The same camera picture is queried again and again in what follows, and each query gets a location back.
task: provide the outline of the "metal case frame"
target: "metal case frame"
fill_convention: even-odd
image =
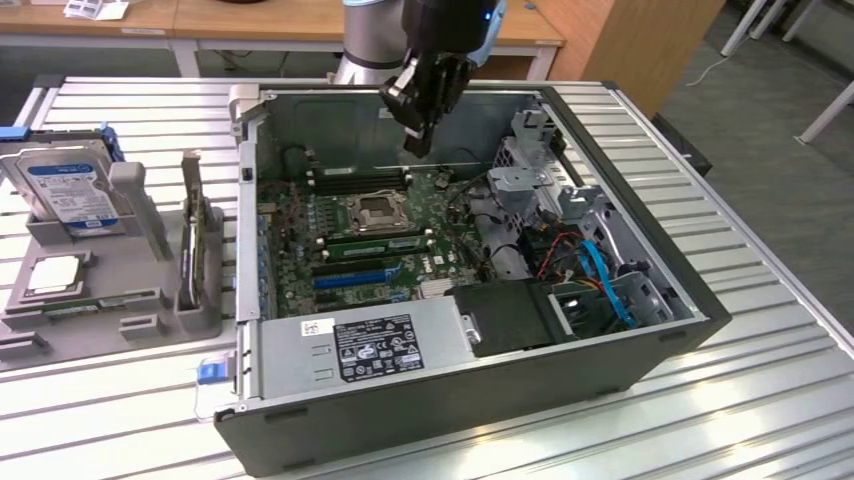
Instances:
[[[238,376],[242,401],[221,411],[215,427],[247,472],[275,474],[310,464],[463,430],[559,405],[628,389],[670,356],[697,347],[730,320],[700,274],[677,248],[638,195],[620,174],[590,133],[549,86],[526,84],[473,86],[489,93],[519,90],[546,101],[565,138],[587,157],[610,197],[626,210],[626,219],[642,232],[642,241],[668,266],[698,308],[696,318],[571,342],[538,350],[482,359],[477,367],[422,370],[403,380],[366,381],[281,398],[261,398],[258,280],[255,268],[255,142],[242,129],[238,244]],[[306,85],[289,90],[359,90]],[[569,172],[574,169],[561,158]]]

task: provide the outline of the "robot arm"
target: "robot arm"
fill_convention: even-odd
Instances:
[[[489,57],[506,0],[345,0],[345,5],[346,58],[337,83],[374,83],[393,75],[381,96],[406,127],[406,150],[423,157],[435,125]]]

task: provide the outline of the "motherboard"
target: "motherboard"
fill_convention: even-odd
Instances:
[[[281,318],[441,296],[493,275],[447,168],[259,183],[262,312]]]

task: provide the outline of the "slotted metal table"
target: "slotted metal table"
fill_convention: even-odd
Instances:
[[[181,151],[202,149],[226,224],[234,322],[238,158],[227,92],[270,79],[67,78],[38,88],[34,128],[111,122],[159,208],[183,195]],[[620,91],[554,83],[709,282],[733,322],[621,394],[275,478],[842,478],[854,475],[854,342]],[[585,180],[593,177],[577,163]],[[27,206],[0,188],[0,301],[30,241]],[[0,478],[243,478],[194,411],[195,367],[218,339],[0,374]]]

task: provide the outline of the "gray parts holder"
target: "gray parts holder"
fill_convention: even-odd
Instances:
[[[158,213],[144,179],[140,164],[112,164],[112,190],[134,211],[119,218],[123,235],[74,238],[62,223],[30,217],[34,238],[0,314],[0,371],[221,334],[223,211],[207,202],[202,306],[179,311],[185,216]]]

